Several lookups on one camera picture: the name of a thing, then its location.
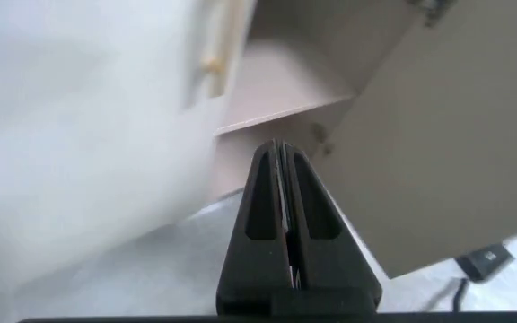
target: open cabinet door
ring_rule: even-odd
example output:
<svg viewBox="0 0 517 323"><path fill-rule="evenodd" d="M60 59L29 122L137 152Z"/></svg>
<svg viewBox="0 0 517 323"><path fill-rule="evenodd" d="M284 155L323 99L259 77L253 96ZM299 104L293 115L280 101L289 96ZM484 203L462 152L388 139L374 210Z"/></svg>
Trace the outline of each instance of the open cabinet door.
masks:
<svg viewBox="0 0 517 323"><path fill-rule="evenodd" d="M517 234L517 2L416 21L328 145L316 170L390 276Z"/></svg>
<svg viewBox="0 0 517 323"><path fill-rule="evenodd" d="M0 2L0 290L203 205L252 3Z"/></svg>

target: wooden handle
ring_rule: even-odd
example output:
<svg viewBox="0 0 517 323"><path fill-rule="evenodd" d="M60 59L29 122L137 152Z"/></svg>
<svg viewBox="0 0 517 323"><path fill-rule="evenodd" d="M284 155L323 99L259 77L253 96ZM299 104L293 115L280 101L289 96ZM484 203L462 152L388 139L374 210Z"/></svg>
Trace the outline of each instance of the wooden handle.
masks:
<svg viewBox="0 0 517 323"><path fill-rule="evenodd" d="M205 62L205 70L213 75L210 97L218 97L224 94L227 79L229 77L229 63L236 44L240 20L241 7L245 0L225 0L226 12L223 18L221 38L216 56Z"/></svg>

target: cabinet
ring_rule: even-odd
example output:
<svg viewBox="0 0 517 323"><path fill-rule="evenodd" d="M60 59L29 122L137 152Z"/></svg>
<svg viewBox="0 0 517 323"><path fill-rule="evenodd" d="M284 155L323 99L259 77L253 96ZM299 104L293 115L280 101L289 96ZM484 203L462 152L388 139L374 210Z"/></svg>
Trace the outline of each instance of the cabinet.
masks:
<svg viewBox="0 0 517 323"><path fill-rule="evenodd" d="M390 276L516 234L517 3L0 5L0 289L242 188L272 137Z"/></svg>
<svg viewBox="0 0 517 323"><path fill-rule="evenodd" d="M230 104L215 192L288 140L389 276L517 234L515 2L259 1Z"/></svg>

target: shelf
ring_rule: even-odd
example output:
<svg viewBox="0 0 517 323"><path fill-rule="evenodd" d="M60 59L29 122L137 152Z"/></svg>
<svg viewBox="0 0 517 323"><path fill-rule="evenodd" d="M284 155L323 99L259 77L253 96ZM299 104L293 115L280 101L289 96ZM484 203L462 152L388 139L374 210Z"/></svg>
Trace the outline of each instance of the shelf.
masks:
<svg viewBox="0 0 517 323"><path fill-rule="evenodd" d="M325 57L300 35L279 26L270 30L251 31L217 135L354 98Z"/></svg>

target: door hinge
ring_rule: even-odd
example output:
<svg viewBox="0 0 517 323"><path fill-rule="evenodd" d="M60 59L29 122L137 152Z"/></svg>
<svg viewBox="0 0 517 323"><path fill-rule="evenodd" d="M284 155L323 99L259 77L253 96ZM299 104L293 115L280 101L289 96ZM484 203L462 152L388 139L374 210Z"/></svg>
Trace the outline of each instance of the door hinge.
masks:
<svg viewBox="0 0 517 323"><path fill-rule="evenodd" d="M433 28L457 0L408 0L426 12L426 27Z"/></svg>

